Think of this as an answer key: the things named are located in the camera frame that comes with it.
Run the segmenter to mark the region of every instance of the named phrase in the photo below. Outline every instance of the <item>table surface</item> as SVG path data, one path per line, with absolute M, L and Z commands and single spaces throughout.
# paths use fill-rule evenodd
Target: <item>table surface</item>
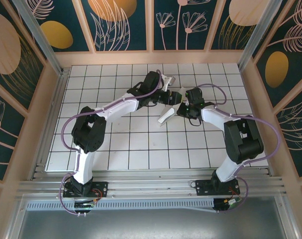
M 149 71 L 157 69 L 173 75 L 171 91 L 180 87 L 213 83 L 227 96 L 219 108 L 232 114 L 251 115 L 252 110 L 236 64 L 137 64 L 73 66 L 67 82 L 59 117 L 48 155 L 46 171 L 72 171 L 75 152 L 66 149 L 60 140 L 61 128 L 69 117 L 85 106 L 102 107 L 118 99 L 136 85 Z M 216 88 L 202 88 L 205 101 L 222 102 Z M 209 123 L 192 126 L 188 119 L 174 116 L 162 127 L 157 119 L 164 105 L 143 107 L 107 124 L 103 145 L 95 153 L 93 170 L 139 170 L 176 168 L 217 168 L 226 157 L 224 135 Z M 68 145 L 75 120 L 65 130 Z M 268 166 L 266 160 L 251 167 Z

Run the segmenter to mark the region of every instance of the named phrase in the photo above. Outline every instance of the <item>enclosure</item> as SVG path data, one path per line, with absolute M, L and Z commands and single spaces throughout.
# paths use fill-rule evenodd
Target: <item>enclosure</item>
M 63 125 L 157 70 L 173 92 L 219 86 L 218 108 L 272 124 L 279 150 L 238 173 L 240 209 L 212 214 L 226 196 L 197 196 L 192 182 L 222 165 L 224 132 L 180 116 L 159 126 L 165 105 L 142 107 L 107 123 L 94 154 L 107 197 L 86 218 L 67 214 L 58 194 L 76 152 Z M 277 137 L 257 126 L 261 158 Z M 302 238 L 302 0 L 0 0 L 0 238 L 92 235 Z

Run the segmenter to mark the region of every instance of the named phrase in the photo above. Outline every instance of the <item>perforated metal strip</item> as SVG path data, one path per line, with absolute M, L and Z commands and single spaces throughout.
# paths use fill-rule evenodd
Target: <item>perforated metal strip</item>
M 65 202 L 68 209 L 73 209 L 73 202 Z M 167 199 L 167 200 L 101 200 L 93 210 L 134 210 L 134 209 L 173 209 L 173 208 L 212 208 L 213 198 L 207 199 Z M 59 201 L 30 201 L 28 211 L 60 211 Z

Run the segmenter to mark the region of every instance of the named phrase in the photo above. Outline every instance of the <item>yellow oval shape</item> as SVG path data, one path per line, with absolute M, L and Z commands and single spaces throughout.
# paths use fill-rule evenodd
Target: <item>yellow oval shape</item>
M 59 49 L 72 46 L 72 34 L 63 24 L 57 21 L 47 21 L 41 24 L 40 27 L 51 46 Z
M 88 0 L 88 3 L 91 9 L 100 18 L 107 21 L 115 21 L 116 12 L 113 1 L 115 2 L 119 10 L 123 9 L 127 18 L 132 16 L 136 10 L 136 0 Z
M 10 21 L 0 14 L 0 74 L 11 74 L 20 62 L 19 35 Z
M 231 0 L 230 20 L 239 26 L 253 26 L 259 22 L 269 0 Z
M 266 63 L 266 82 L 272 87 L 278 87 L 286 78 L 289 68 L 289 60 L 281 51 L 275 51 L 270 55 Z

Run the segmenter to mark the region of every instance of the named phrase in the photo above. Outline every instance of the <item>black mounting plate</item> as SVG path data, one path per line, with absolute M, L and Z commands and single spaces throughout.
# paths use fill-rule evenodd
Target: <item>black mounting plate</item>
M 211 180 L 196 180 L 194 188 L 196 189 L 197 196 L 219 196 L 219 195 L 232 195 L 232 191 L 228 188 L 240 194 L 240 189 L 237 180 L 231 180 L 227 182 L 226 187 L 223 187 L 221 190 L 216 191 L 211 183 Z
M 92 182 L 91 189 L 99 189 L 103 195 L 102 197 L 105 198 L 107 195 L 107 186 L 108 182 Z M 83 198 L 81 194 L 78 194 L 72 190 L 72 184 L 70 182 L 65 183 L 65 190 L 63 192 L 64 198 Z M 95 192 L 90 191 L 86 196 L 86 198 L 96 198 L 97 195 Z

